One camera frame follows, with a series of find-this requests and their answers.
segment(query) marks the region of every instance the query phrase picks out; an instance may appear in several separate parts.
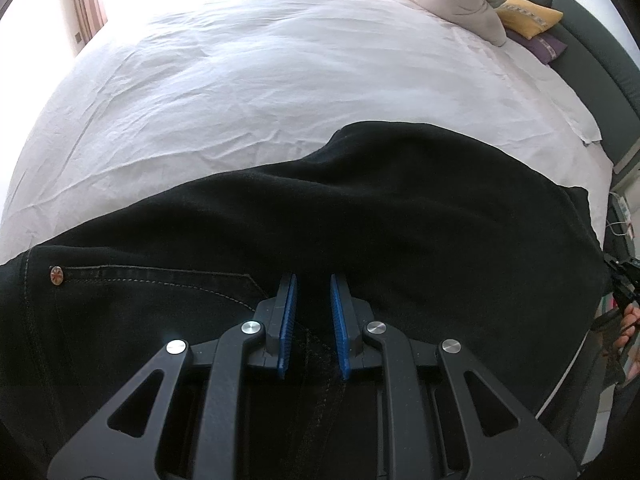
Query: white wall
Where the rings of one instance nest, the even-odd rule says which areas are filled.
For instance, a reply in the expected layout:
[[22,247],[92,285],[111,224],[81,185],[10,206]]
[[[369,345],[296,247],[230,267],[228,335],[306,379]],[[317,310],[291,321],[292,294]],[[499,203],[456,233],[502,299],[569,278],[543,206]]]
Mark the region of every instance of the white wall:
[[73,0],[13,0],[0,19],[0,205],[33,123],[82,47],[78,30]]

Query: hand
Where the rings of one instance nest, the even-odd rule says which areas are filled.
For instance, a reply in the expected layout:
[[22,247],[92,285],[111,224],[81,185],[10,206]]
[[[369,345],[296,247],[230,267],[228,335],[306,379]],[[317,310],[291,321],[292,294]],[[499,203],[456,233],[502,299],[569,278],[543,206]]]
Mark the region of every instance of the hand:
[[[622,329],[625,326],[629,326],[633,323],[636,323],[638,322],[638,320],[640,320],[640,308],[633,305],[629,305],[625,309],[625,316],[622,318],[622,321],[620,322],[620,328]],[[616,342],[613,343],[613,345],[616,348],[622,348],[624,345],[626,345],[629,342],[629,339],[635,333],[636,333],[635,326],[627,328],[624,333],[620,334],[620,337],[616,339]]]
[[[623,317],[622,321],[620,322],[620,329],[623,329],[625,326],[629,326],[633,323],[638,322],[638,320],[640,320],[640,308],[633,306],[633,305],[629,305],[626,309],[625,309],[625,316]],[[631,338],[631,336],[633,334],[636,333],[636,327],[632,326],[630,328],[627,328],[624,333],[620,334],[620,337],[618,339],[616,339],[615,343],[613,343],[613,345],[616,348],[622,348],[624,345],[626,345],[629,341],[629,339]],[[631,368],[629,369],[628,374],[626,375],[627,380],[631,380],[633,379],[636,375],[638,375],[638,373],[640,372],[640,362],[639,362],[640,356],[636,355],[636,358],[634,359],[633,364],[631,365]]]

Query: jeans pocket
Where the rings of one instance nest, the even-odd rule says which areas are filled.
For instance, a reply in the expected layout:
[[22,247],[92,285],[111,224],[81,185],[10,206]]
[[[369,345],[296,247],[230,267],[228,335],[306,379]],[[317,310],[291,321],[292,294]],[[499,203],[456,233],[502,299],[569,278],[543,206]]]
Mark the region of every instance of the jeans pocket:
[[59,370],[71,374],[55,382],[72,432],[168,341],[219,338],[266,297],[247,274],[133,266],[63,272],[55,287],[57,352],[66,361]]

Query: yellow pillow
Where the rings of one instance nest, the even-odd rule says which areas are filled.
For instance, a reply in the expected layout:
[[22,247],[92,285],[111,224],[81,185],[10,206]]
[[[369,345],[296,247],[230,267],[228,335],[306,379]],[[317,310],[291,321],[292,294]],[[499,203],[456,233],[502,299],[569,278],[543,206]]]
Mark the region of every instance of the yellow pillow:
[[528,40],[545,32],[562,19],[562,12],[537,5],[529,0],[507,0],[495,9],[506,28]]

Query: blue gripper pad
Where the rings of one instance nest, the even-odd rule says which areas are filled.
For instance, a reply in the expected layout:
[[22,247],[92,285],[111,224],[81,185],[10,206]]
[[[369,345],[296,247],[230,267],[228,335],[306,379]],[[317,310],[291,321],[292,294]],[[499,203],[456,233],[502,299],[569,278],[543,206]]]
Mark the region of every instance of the blue gripper pad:
[[291,342],[293,338],[293,323],[296,319],[296,305],[298,304],[298,279],[295,274],[291,275],[287,300],[282,316],[280,327],[280,347],[278,351],[278,377],[284,379],[284,374],[289,368],[289,357],[291,356]]
[[334,317],[335,345],[338,352],[338,363],[342,371],[343,380],[349,379],[351,375],[351,364],[349,362],[349,336],[347,334],[347,324],[344,320],[340,292],[335,274],[331,275],[331,311]]

